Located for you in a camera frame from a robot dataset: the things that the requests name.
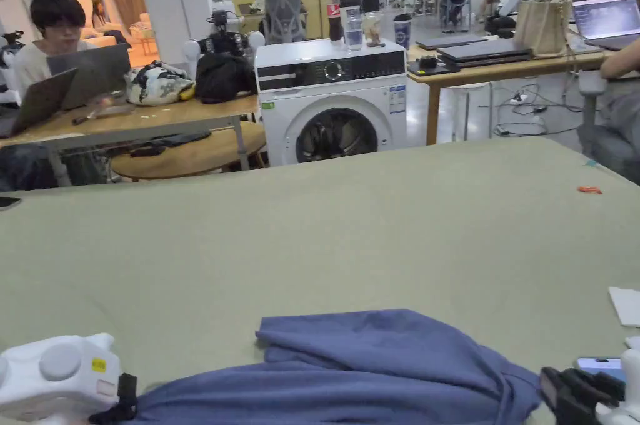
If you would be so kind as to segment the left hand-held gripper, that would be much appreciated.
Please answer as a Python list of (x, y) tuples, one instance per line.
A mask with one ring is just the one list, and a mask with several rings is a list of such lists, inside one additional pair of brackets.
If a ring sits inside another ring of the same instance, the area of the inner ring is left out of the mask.
[(138, 415), (136, 376), (114, 337), (58, 336), (1, 353), (1, 417), (23, 424), (121, 424)]

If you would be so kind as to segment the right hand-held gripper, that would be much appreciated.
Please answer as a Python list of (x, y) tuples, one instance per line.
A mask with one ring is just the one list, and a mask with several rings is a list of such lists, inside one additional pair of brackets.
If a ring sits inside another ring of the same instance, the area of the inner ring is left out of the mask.
[(576, 397), (558, 370), (540, 370), (541, 396), (556, 424), (639, 424), (638, 350), (620, 359), (580, 357), (576, 365), (582, 373)]

